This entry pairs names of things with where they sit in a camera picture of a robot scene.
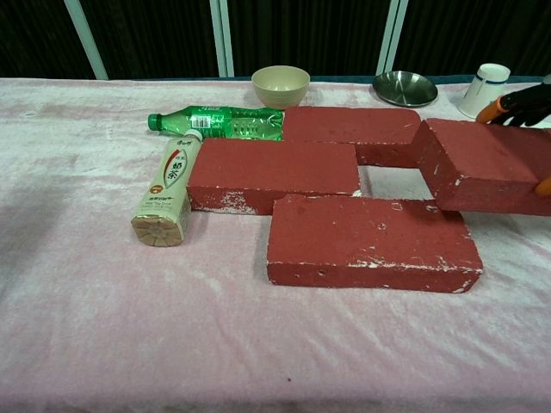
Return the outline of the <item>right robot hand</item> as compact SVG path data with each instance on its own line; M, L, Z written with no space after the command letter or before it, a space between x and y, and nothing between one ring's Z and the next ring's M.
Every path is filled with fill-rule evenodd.
M505 126L505 122L509 121L508 127L524 126L526 130L527 127L533 127L549 115L550 75L546 75L536 86L498 96L477 114L475 121L480 124L500 126ZM531 172L542 177L542 173L537 170L543 164L543 155L537 155L536 149L550 145L550 129L533 127L531 131L542 133L538 139L529 140L530 144L536 143L536 147L514 144L512 148L517 151L517 157L523 160Z

